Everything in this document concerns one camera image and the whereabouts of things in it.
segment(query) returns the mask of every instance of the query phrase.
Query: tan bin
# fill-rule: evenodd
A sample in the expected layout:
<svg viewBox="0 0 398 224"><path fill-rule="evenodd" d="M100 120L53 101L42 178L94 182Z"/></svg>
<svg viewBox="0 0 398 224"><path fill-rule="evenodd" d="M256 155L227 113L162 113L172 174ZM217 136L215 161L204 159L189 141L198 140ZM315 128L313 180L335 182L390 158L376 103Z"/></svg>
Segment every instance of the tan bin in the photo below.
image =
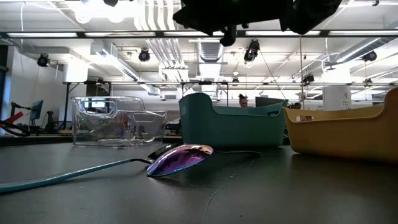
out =
<svg viewBox="0 0 398 224"><path fill-rule="evenodd" d="M384 105L342 111L284 108L295 152L398 162L398 88Z"/></svg>

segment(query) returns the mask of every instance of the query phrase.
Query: teal plastic basket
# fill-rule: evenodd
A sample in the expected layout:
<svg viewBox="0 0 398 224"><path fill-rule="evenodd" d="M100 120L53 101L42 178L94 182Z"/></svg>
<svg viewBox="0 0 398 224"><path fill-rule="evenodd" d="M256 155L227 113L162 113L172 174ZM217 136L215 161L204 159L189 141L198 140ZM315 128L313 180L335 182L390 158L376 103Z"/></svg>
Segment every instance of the teal plastic basket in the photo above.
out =
<svg viewBox="0 0 398 224"><path fill-rule="evenodd" d="M180 100L182 138L185 144L211 147L277 147L285 129L282 107L287 100L257 108L213 106L204 93Z"/></svg>

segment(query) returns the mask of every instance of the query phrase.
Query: gray table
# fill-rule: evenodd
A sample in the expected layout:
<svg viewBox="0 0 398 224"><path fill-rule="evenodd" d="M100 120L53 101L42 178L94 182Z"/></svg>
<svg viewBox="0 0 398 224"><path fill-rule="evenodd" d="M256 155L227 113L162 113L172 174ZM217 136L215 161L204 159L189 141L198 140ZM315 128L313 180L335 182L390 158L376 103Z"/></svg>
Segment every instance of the gray table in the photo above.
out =
<svg viewBox="0 0 398 224"><path fill-rule="evenodd" d="M0 182L130 157L154 147L0 147ZM62 184L0 195L0 223L398 223L396 166L294 154L215 154L161 179L136 162Z"/></svg>

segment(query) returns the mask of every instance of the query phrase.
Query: person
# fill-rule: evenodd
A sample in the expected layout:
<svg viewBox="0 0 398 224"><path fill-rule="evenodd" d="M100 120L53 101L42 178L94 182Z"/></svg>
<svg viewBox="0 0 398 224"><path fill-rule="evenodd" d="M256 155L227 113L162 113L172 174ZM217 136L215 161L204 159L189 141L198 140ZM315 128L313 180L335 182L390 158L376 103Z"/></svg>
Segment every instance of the person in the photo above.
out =
<svg viewBox="0 0 398 224"><path fill-rule="evenodd" d="M248 107L248 97L239 94L239 105L241 105L241 107Z"/></svg>

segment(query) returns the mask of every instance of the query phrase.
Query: monitor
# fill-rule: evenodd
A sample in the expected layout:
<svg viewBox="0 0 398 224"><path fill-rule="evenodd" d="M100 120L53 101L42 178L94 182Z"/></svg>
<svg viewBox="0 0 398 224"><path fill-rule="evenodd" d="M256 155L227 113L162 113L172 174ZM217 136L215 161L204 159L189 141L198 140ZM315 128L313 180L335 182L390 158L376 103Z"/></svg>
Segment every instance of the monitor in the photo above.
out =
<svg viewBox="0 0 398 224"><path fill-rule="evenodd" d="M285 100L276 99L276 98L268 98L268 97L256 97L256 107L259 106L269 106L276 103L281 103Z"/></svg>
<svg viewBox="0 0 398 224"><path fill-rule="evenodd" d="M30 120L40 119L42 107L43 107L43 100L39 100L33 103L32 111L30 112Z"/></svg>

